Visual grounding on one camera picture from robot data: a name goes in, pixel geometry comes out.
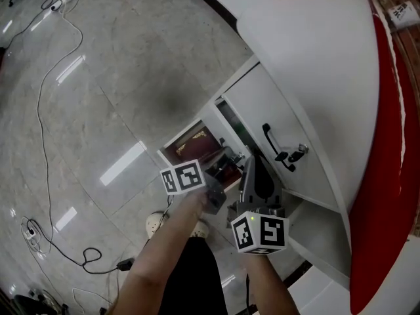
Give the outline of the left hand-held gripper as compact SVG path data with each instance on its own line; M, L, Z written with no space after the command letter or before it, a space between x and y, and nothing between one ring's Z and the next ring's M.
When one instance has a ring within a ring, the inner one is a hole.
M226 194L215 178L236 170L233 156L231 148L221 148L205 158L205 171L201 169L197 159L160 171L167 195L187 194L204 188L208 197L204 212L216 215L226 201Z

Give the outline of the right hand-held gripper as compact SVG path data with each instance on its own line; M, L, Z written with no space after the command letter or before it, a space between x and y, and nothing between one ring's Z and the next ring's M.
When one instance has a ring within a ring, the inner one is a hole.
M289 219L285 217L282 183L262 156L245 162L240 181L240 203L270 204L240 213L238 202L228 206L227 222L238 253L269 255L287 248Z

